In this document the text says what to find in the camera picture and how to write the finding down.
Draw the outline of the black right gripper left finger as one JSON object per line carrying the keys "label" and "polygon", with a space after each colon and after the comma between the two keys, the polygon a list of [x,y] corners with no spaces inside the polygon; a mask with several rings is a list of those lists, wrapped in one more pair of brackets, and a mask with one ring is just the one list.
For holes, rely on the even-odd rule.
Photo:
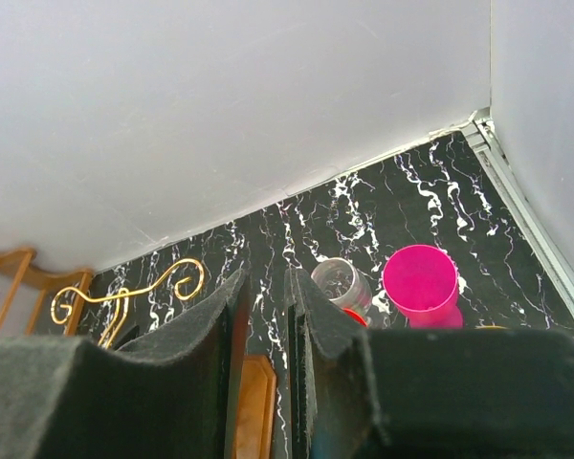
{"label": "black right gripper left finger", "polygon": [[0,458],[228,458],[252,301],[246,271],[117,350],[0,338]]}

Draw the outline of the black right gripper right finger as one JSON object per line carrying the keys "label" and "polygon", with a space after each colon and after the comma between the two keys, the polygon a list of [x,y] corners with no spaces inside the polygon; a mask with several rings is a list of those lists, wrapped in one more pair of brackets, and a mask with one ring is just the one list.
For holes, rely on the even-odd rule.
{"label": "black right gripper right finger", "polygon": [[285,274],[296,458],[574,458],[574,339],[374,329]]}

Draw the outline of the clear wine glass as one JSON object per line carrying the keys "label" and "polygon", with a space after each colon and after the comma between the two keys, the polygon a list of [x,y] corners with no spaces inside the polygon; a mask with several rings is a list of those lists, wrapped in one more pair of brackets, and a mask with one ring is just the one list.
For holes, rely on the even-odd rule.
{"label": "clear wine glass", "polygon": [[368,327],[387,328],[388,306],[377,276],[364,273],[352,261],[330,257],[311,273],[315,284],[335,306],[360,317]]}

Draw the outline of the magenta wine glass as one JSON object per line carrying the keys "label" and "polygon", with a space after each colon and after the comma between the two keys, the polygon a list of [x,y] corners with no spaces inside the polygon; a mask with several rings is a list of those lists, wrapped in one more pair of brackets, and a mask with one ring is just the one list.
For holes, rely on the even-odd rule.
{"label": "magenta wine glass", "polygon": [[413,329],[459,329],[459,273],[453,260],[429,245],[411,245],[386,262],[382,281],[390,302]]}

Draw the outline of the gold wire wine glass rack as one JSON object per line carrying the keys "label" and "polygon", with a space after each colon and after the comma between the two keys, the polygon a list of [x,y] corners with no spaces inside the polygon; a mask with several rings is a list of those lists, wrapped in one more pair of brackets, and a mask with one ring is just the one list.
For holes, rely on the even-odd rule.
{"label": "gold wire wine glass rack", "polygon": [[[194,258],[182,258],[174,262],[151,285],[135,291],[122,287],[115,294],[92,298],[80,287],[63,287],[55,294],[51,303],[52,321],[59,325],[71,320],[78,321],[83,302],[96,304],[113,301],[115,315],[110,319],[99,339],[100,346],[109,348],[127,319],[130,299],[154,291],[178,268],[187,264],[194,265],[198,270],[197,285],[191,293],[183,294],[181,287],[191,280],[188,276],[175,283],[173,293],[184,301],[192,299],[202,291],[205,271],[200,261]],[[244,376],[240,378],[232,456],[234,458],[268,458],[272,450],[276,373],[269,358],[263,355],[246,356],[242,363],[242,370]]]}

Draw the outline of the orange wine glass yellow base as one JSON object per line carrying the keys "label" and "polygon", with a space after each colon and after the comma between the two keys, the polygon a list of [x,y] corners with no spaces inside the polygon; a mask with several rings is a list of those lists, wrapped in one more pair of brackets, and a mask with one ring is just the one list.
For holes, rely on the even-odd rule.
{"label": "orange wine glass yellow base", "polygon": [[507,327],[498,325],[480,325],[475,328],[476,330],[508,330]]}

